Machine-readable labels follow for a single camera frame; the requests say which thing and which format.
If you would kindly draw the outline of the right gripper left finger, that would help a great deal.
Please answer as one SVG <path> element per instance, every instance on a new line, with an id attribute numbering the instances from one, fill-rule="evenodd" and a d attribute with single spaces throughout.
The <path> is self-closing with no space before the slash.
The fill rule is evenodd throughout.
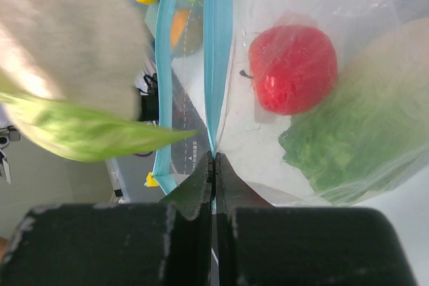
<path id="1" fill-rule="evenodd" d="M 157 203 L 31 209 L 1 261 L 2 285 L 209 285 L 213 158 Z"/>

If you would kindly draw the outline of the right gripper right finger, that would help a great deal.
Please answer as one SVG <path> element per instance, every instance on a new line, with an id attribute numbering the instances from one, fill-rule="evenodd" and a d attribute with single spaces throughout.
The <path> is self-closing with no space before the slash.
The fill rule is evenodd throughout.
<path id="1" fill-rule="evenodd" d="M 276 208 L 214 160 L 221 285 L 415 285 L 389 220 L 370 208 Z"/>

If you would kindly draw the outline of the green lettuce toy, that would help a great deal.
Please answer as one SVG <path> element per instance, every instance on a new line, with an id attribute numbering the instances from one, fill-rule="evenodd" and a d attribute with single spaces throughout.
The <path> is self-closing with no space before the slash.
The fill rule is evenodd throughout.
<path id="1" fill-rule="evenodd" d="M 428 153 L 428 20 L 369 44 L 344 67 L 332 94 L 292 117 L 278 142 L 284 161 L 332 204 L 402 184 Z"/>

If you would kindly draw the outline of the clear zip top bag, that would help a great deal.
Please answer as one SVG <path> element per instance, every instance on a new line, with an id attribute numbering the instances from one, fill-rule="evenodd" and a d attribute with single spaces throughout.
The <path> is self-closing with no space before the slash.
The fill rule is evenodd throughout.
<path id="1" fill-rule="evenodd" d="M 160 0 L 170 193 L 207 155 L 276 206 L 348 206 L 428 165 L 428 0 Z"/>

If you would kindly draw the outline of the red apple toy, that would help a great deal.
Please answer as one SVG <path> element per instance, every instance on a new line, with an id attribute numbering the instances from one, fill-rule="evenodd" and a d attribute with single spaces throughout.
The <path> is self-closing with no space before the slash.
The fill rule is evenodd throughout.
<path id="1" fill-rule="evenodd" d="M 251 80 L 261 108 L 288 116 L 308 112 L 335 88 L 338 60 L 331 39 L 319 28 L 278 25 L 254 38 L 248 49 Z"/>

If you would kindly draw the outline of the orange fruit toy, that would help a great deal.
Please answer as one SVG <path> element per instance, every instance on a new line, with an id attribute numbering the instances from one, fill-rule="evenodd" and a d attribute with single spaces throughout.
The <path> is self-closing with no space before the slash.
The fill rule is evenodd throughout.
<path id="1" fill-rule="evenodd" d="M 189 15 L 189 9 L 179 9 L 175 12 L 172 19 L 172 26 L 170 31 L 170 44 L 172 49 L 177 46 L 188 23 Z"/>

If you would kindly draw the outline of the white cauliflower toy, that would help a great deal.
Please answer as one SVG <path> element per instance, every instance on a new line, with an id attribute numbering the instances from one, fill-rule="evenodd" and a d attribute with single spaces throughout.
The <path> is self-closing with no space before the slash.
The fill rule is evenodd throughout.
<path id="1" fill-rule="evenodd" d="M 139 120 L 149 36 L 129 0 L 1 0 L 1 102 L 31 141 L 94 162 L 193 136 Z"/>

